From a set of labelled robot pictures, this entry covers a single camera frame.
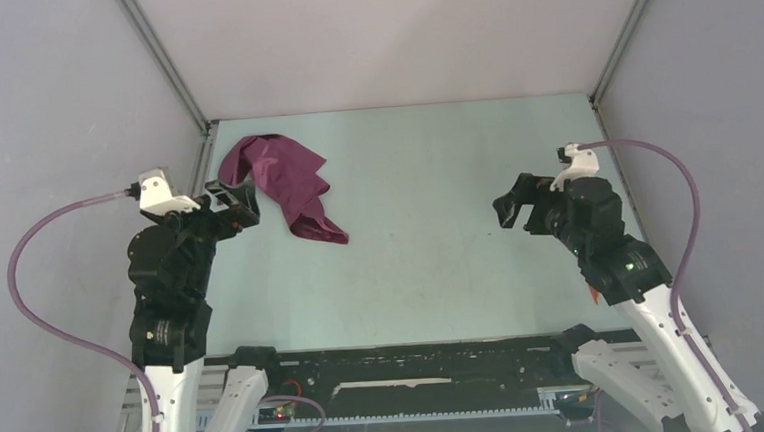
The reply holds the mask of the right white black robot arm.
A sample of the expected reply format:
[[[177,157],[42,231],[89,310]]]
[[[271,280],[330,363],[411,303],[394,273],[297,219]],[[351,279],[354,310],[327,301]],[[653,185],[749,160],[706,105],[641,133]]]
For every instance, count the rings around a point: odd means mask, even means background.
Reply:
[[[764,412],[737,389],[701,336],[685,333],[671,309],[672,278],[657,252],[625,233],[622,200],[604,178],[552,190],[551,178],[522,173],[492,207],[502,228],[531,207],[524,229],[559,240],[586,283],[636,332],[662,380],[616,358],[584,325],[564,331],[548,358],[553,377],[599,387],[651,432],[764,432]]]

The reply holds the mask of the maroon satin cloth napkin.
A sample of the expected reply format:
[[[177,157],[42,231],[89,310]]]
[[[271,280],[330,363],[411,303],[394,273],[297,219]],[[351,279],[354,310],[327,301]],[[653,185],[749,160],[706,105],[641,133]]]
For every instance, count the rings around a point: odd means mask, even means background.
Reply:
[[[295,236],[347,244],[349,235],[327,217],[321,196],[330,185],[318,175],[324,157],[281,134],[245,136],[220,162],[217,179],[236,187],[251,179],[280,207]]]

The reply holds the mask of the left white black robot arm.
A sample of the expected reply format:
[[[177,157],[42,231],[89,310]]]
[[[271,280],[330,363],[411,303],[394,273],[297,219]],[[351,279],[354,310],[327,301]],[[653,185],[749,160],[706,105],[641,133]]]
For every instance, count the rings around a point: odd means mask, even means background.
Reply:
[[[132,191],[152,222],[127,248],[136,298],[131,360],[143,371],[142,432],[195,432],[217,243],[260,222],[252,181],[212,180],[205,190],[200,197],[178,195],[165,177],[151,176]]]

